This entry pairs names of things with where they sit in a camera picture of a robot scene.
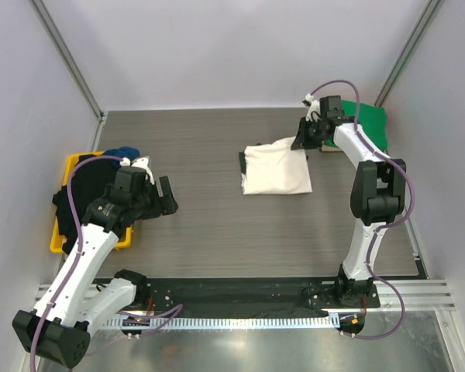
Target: yellow plastic bin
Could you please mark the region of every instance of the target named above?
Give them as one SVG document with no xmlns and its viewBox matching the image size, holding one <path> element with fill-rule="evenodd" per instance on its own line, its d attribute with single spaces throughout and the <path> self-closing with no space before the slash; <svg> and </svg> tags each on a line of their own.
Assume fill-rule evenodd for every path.
<svg viewBox="0 0 465 372">
<path fill-rule="evenodd" d="M 76 164 L 79 161 L 79 157 L 83 155 L 102 155 L 103 151 L 98 151 L 96 153 L 73 153 L 67 159 L 67 166 L 65 167 L 64 179 L 62 180 L 62 186 L 67 184 L 67 179 L 69 178 L 69 173 L 74 169 Z M 122 234 L 121 239 L 115 245 L 117 250 L 131 247 L 131 240 L 133 238 L 133 228 L 130 226 Z M 50 241 L 50 250 L 54 253 L 63 253 L 62 250 L 62 240 L 64 237 L 59 234 L 59 225 L 57 217 L 55 218 L 55 224 L 53 225 L 52 240 Z"/>
</svg>

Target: gray wall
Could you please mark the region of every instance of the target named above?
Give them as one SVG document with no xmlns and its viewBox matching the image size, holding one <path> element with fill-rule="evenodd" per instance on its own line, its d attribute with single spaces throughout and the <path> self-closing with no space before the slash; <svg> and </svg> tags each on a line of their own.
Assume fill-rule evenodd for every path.
<svg viewBox="0 0 465 372">
<path fill-rule="evenodd" d="M 426 0 L 44 0 L 107 110 L 374 102 Z M 325 92 L 352 91 L 331 87 Z"/>
<path fill-rule="evenodd" d="M 12 318 L 53 279 L 51 196 L 95 126 L 29 2 L 0 0 L 0 371 L 22 362 Z"/>
<path fill-rule="evenodd" d="M 390 151 L 417 189 L 426 263 L 465 327 L 465 0 L 444 2 L 385 104 Z"/>
</svg>

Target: dark blue cloth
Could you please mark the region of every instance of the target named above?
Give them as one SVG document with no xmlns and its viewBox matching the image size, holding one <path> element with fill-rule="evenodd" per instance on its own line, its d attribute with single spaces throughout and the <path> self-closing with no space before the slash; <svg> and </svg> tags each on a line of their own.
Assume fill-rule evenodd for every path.
<svg viewBox="0 0 465 372">
<path fill-rule="evenodd" d="M 140 156 L 140 151 L 134 147 L 123 146 L 118 149 L 106 150 L 103 155 L 112 155 L 113 157 L 127 157 L 129 160 L 133 161 Z M 115 169 L 119 169 L 121 164 L 119 164 L 117 160 L 113 160 L 112 166 Z"/>
</svg>

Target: robotic arm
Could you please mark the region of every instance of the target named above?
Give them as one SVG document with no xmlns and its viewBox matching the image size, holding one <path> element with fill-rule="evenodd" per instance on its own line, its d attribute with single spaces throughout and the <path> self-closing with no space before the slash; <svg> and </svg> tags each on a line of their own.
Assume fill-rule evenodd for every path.
<svg viewBox="0 0 465 372">
<path fill-rule="evenodd" d="M 146 277 L 121 270 L 104 291 L 83 302 L 98 269 L 127 227 L 139 219 L 177 211 L 168 178 L 160 178 L 163 196 L 159 196 L 148 165 L 149 160 L 144 157 L 117 171 L 114 184 L 108 185 L 104 195 L 87 208 L 81 227 L 82 251 L 78 252 L 78 240 L 50 289 L 33 310 L 17 312 L 12 326 L 26 351 L 31 350 L 40 317 L 51 306 L 52 296 L 59 288 L 62 288 L 60 296 L 47 314 L 36 354 L 67 368 L 81 361 L 91 336 L 117 311 L 141 305 L 148 299 Z"/>
<path fill-rule="evenodd" d="M 329 96 L 317 101 L 307 95 L 304 101 L 309 106 L 306 117 L 301 118 L 298 134 L 291 145 L 292 150 L 318 149 L 326 140 L 332 140 L 351 160 L 356 168 L 356 177 L 350 196 L 350 206 L 355 217 L 355 230 L 350 251 L 339 267 L 338 278 L 329 297 L 331 305 L 345 307 L 359 304 L 373 291 L 374 278 L 367 268 L 367 251 L 374 231 L 379 226 L 391 223 L 405 207 L 405 179 L 382 157 L 382 153 L 358 128 L 363 139 L 371 144 L 370 151 L 354 129 L 354 117 L 345 116 L 339 96 Z M 404 171 L 405 162 L 393 159 Z M 370 255 L 370 267 L 374 261 L 386 229 L 377 230 L 377 240 Z M 320 301 L 328 307 L 327 301 Z"/>
</svg>

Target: folded white towel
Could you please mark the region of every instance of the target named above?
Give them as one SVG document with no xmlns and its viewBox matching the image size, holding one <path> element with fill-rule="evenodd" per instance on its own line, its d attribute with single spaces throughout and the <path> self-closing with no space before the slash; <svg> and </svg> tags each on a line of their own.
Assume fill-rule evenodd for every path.
<svg viewBox="0 0 465 372">
<path fill-rule="evenodd" d="M 246 173 L 241 182 L 244 195 L 312 192 L 305 150 L 291 150 L 294 140 L 289 137 L 271 145 L 246 147 Z"/>
</svg>

